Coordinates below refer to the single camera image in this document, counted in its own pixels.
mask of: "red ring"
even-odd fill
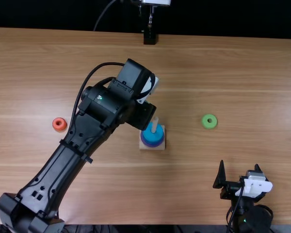
[[[67,122],[61,117],[55,118],[53,120],[53,128],[57,132],[62,132],[67,128]]]

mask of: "purple ring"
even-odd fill
[[[163,135],[162,139],[160,141],[158,141],[157,143],[155,144],[149,144],[145,137],[144,137],[144,134],[143,134],[143,131],[141,131],[140,133],[140,138],[141,138],[141,141],[143,142],[143,144],[145,144],[147,147],[158,147],[160,144],[162,144],[162,142],[164,141],[164,138],[165,138],[165,135]]]

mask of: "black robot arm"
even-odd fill
[[[254,203],[260,201],[272,187],[258,164],[254,170],[248,170],[246,176],[240,176],[238,182],[227,181],[224,162],[221,160],[213,188],[221,189],[221,199],[231,200],[226,215],[226,233],[269,233],[273,212],[265,205]]]
[[[141,93],[149,80],[150,88]],[[156,107],[146,101],[140,104],[138,99],[151,92],[154,82],[155,75],[131,59],[117,79],[107,78],[82,93],[84,82],[78,95],[82,93],[79,111],[73,113],[68,133],[56,151],[17,194],[0,197],[2,223],[17,233],[60,232],[65,223],[57,217],[59,205],[85,162],[92,162],[93,152],[120,124],[127,122],[139,130],[147,127]]]

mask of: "wood grain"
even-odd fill
[[[261,201],[291,224],[291,40],[0,28],[0,195],[17,192],[64,133],[79,87],[96,65],[132,58],[160,77],[150,101],[166,150],[140,151],[119,127],[76,177],[60,206],[67,224],[225,224],[212,188],[221,159],[237,180],[259,163],[273,190]],[[91,83],[117,75],[102,68]],[[205,130],[204,114],[218,126]]]

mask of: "white bracket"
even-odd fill
[[[171,0],[141,0],[142,4],[170,6]]]
[[[268,193],[272,190],[273,184],[272,182],[261,180],[261,179],[244,179],[244,189],[242,196],[243,197],[251,197],[256,198],[262,192]],[[238,190],[235,195],[239,196],[241,190]]]
[[[159,78],[155,76],[155,83],[154,83],[154,86],[153,86],[152,90],[150,91],[150,93],[147,94],[145,97],[137,100],[137,102],[139,104],[143,104],[144,101],[146,101],[146,99],[148,98],[148,96],[154,93],[154,91],[155,91],[155,89],[156,89],[158,84],[159,84]],[[146,82],[145,86],[143,87],[141,93],[144,93],[144,92],[148,91],[150,88],[151,88],[151,78],[149,78],[147,80],[147,82]]]

